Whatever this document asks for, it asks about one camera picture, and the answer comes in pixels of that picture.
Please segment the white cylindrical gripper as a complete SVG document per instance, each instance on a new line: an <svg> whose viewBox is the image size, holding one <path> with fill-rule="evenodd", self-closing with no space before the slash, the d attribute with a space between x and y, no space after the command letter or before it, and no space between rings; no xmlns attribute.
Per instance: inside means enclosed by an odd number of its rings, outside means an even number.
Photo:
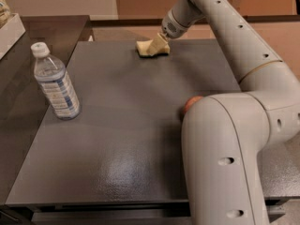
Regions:
<svg viewBox="0 0 300 225"><path fill-rule="evenodd" d="M163 34L157 33L154 39L150 42L148 49L146 50L150 56L161 53L168 53L169 43L166 37L171 39L180 38L188 30L174 18L173 13L170 10L162 20L161 29Z"/></svg>

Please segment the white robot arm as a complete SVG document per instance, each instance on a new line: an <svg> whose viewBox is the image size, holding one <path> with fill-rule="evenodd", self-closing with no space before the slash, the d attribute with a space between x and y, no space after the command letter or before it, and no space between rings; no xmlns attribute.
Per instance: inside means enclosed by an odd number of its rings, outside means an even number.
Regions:
<svg viewBox="0 0 300 225"><path fill-rule="evenodd" d="M300 83L228 0L179 0L167 18L205 17L240 90L203 97L184 116L182 155L193 225L269 225L258 169L266 145L299 131Z"/></svg>

